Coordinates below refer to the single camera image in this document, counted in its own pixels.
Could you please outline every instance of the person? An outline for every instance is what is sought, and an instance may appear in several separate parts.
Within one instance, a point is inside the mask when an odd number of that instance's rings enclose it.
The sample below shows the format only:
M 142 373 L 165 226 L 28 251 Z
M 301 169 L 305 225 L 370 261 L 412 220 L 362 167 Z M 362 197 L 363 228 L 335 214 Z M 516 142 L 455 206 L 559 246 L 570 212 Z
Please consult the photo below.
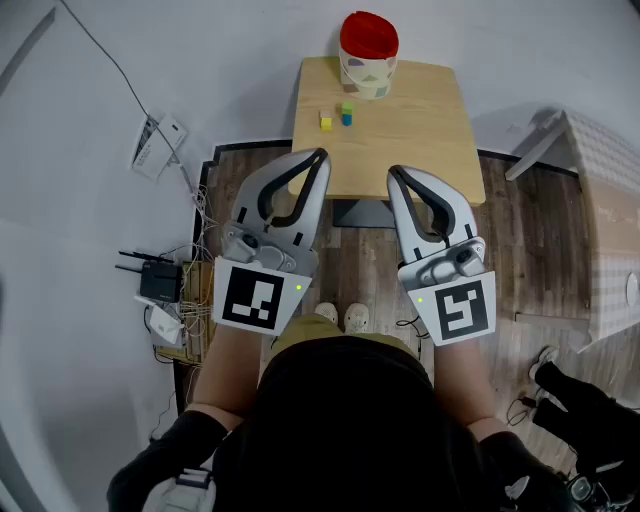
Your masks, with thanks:
M 640 415 L 593 384 L 562 373 L 557 357 L 557 347 L 545 347 L 529 370 L 546 392 L 533 411 L 533 423 L 571 446 L 578 455 L 577 472 L 599 481 L 613 501 L 633 499 L 640 491 Z M 633 502 L 640 508 L 640 500 Z
M 218 325 L 192 403 L 120 470 L 111 511 L 215 451 L 213 510 L 572 510 L 563 482 L 496 418 L 476 340 L 435 348 L 434 384 L 366 306 L 294 317 L 258 385 L 261 336 Z

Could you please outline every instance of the power strip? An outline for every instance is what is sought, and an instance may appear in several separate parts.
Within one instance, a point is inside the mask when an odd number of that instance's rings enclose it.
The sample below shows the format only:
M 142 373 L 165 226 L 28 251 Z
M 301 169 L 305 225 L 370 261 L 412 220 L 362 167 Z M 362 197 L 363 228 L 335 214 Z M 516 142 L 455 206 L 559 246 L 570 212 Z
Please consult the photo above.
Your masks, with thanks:
M 187 136 L 187 131 L 170 115 L 164 116 L 158 128 L 151 133 L 151 136 L 145 142 L 142 149 L 136 154 L 131 168 L 134 171 L 144 174 L 153 181 L 158 180 L 160 173 L 162 173 L 162 170 L 172 157 L 171 148 L 169 148 L 169 145 L 162 138 L 158 130 L 162 131 L 162 134 L 167 138 L 167 141 L 169 141 L 174 151 Z

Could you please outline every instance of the black sleeve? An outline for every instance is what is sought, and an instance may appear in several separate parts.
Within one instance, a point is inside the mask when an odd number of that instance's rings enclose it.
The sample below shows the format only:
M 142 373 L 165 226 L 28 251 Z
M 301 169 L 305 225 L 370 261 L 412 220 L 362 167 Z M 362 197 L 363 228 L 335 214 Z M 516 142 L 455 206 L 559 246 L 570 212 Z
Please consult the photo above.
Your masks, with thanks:
M 139 512 L 149 492 L 184 468 L 205 462 L 227 429 L 211 416 L 187 411 L 157 441 L 113 477 L 107 491 L 110 512 Z
M 529 483 L 516 501 L 525 512 L 570 512 L 573 501 L 564 482 L 525 448 L 511 432 L 499 432 L 483 439 L 480 449 L 493 460 L 502 483 L 513 485 L 528 476 Z

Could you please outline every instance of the forearm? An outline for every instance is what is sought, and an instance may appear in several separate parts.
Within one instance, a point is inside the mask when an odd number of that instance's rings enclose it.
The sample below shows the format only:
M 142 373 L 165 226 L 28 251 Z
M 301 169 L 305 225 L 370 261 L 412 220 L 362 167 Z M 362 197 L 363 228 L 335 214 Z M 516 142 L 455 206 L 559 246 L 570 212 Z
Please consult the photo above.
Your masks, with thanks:
M 260 334 L 217 325 L 198 375 L 191 408 L 210 406 L 244 416 L 256 396 L 260 350 Z
M 506 430 L 496 419 L 495 392 L 477 340 L 434 350 L 434 390 L 442 407 L 478 440 Z

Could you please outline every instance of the wood plank flooring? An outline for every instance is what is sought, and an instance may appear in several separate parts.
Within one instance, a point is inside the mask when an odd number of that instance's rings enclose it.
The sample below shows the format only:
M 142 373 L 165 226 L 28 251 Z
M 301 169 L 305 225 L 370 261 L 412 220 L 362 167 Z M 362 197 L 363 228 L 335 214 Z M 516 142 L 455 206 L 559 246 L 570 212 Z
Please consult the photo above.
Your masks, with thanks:
M 289 148 L 223 152 L 209 176 L 212 216 L 222 226 L 229 220 L 237 190 L 246 176 Z M 480 236 L 487 242 L 486 266 L 496 271 L 497 329 L 481 341 L 490 378 L 506 418 L 512 401 L 532 396 L 528 370 L 543 346 L 560 347 L 558 366 L 568 375 L 596 384 L 615 398 L 640 404 L 640 327 L 603 340 L 583 354 L 567 345 L 567 333 L 513 322 L 516 311 L 588 318 L 589 240 L 580 184 L 576 177 L 537 168 L 514 182 L 504 179 L 511 163 L 480 158 L 487 201 L 474 209 Z M 291 206 L 286 190 L 276 208 Z M 342 316 L 352 302 L 369 307 L 375 332 L 402 339 L 417 353 L 419 341 L 411 327 L 413 309 L 397 280 L 401 260 L 395 230 L 334 228 L 331 202 L 325 202 L 315 249 L 320 268 L 301 310 L 333 302 Z M 207 234 L 211 252 L 220 254 L 220 231 Z M 421 361 L 433 376 L 433 345 L 422 342 Z M 512 413 L 522 410 L 514 405 Z M 526 419 L 513 430 L 546 464 L 568 472 L 575 463 L 568 446 Z

